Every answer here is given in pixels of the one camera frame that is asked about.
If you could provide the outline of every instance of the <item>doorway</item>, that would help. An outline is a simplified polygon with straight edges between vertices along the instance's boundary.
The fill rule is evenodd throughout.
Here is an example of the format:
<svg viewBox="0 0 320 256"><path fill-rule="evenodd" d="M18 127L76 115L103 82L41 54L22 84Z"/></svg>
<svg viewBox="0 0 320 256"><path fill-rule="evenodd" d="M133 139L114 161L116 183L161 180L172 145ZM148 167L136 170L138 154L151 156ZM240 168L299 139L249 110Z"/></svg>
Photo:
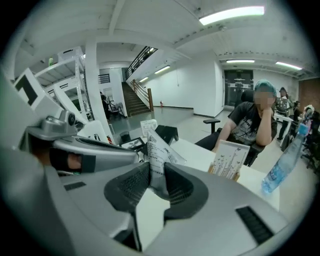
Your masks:
<svg viewBox="0 0 320 256"><path fill-rule="evenodd" d="M245 90L254 88L254 72L252 70L233 69L225 70L225 95L224 103L234 107L241 100Z"/></svg>

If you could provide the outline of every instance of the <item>plastic water bottle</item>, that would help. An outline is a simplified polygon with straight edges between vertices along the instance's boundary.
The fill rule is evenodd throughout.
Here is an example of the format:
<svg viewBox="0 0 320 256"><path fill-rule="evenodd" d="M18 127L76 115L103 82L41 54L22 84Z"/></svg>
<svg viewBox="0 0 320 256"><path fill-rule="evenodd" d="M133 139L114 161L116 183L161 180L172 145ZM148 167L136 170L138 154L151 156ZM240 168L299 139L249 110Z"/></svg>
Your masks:
<svg viewBox="0 0 320 256"><path fill-rule="evenodd" d="M274 191L295 168L300 156L302 144L307 134L308 127L304 124L300 124L298 133L292 143L286 148L271 171L269 171L267 176L262 180L261 186L264 192L269 194Z"/></svg>

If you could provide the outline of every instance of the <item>floor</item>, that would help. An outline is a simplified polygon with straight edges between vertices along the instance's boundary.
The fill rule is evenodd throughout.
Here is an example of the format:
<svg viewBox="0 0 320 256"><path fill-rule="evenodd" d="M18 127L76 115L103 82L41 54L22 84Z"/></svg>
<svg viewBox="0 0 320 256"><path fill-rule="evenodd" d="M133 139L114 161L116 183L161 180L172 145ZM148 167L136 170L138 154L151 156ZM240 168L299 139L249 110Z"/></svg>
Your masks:
<svg viewBox="0 0 320 256"><path fill-rule="evenodd" d="M221 120L216 124L217 128L222 128L228 119L229 111L222 111L216 118ZM180 138L191 143L196 143L211 132L211 127L204 124L207 117L193 115L193 110L179 108L154 108L152 113L144 113L127 119L114 121L112 127L115 131L114 137L119 140L122 132L130 131L132 139L142 135L140 121L156 119L158 125L167 125L178 128ZM282 154L280 143L274 139L265 150L259 154L252 168L267 174ZM306 168L306 161L298 159L295 169L280 185L280 212L288 221L303 214L312 201L316 192L318 177L312 169Z"/></svg>

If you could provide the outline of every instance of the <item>ceiling light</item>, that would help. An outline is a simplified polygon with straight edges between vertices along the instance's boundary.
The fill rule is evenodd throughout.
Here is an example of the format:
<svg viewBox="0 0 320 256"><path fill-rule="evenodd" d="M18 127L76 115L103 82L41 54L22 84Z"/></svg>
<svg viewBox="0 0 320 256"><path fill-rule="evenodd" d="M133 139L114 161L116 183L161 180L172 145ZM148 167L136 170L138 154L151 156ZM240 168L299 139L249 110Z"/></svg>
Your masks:
<svg viewBox="0 0 320 256"><path fill-rule="evenodd" d="M167 70L168 68L170 68L170 66L165 66L164 68L161 68L160 70L154 72L155 74L160 73L161 71Z"/></svg>
<svg viewBox="0 0 320 256"><path fill-rule="evenodd" d="M265 14L264 6L248 6L248 7L240 7L240 8L220 11L220 12L208 15L206 17L200 18L199 21L203 25L207 25L213 22L218 22L218 21L222 21L222 20L230 19L234 17L264 15L264 14Z"/></svg>
<svg viewBox="0 0 320 256"><path fill-rule="evenodd" d="M283 62L280 62L280 61L278 61L276 64L282 65L282 66L286 66L286 67L289 67L289 68L292 68L292 69L295 69L295 70L302 70L302 67L290 65L290 64L283 63Z"/></svg>
<svg viewBox="0 0 320 256"><path fill-rule="evenodd" d="M149 77L145 77L144 79L140 80L139 83L143 82L144 80L147 80Z"/></svg>
<svg viewBox="0 0 320 256"><path fill-rule="evenodd" d="M227 60L226 61L226 63L239 63L239 62L254 63L255 61L253 59L233 59L233 60Z"/></svg>

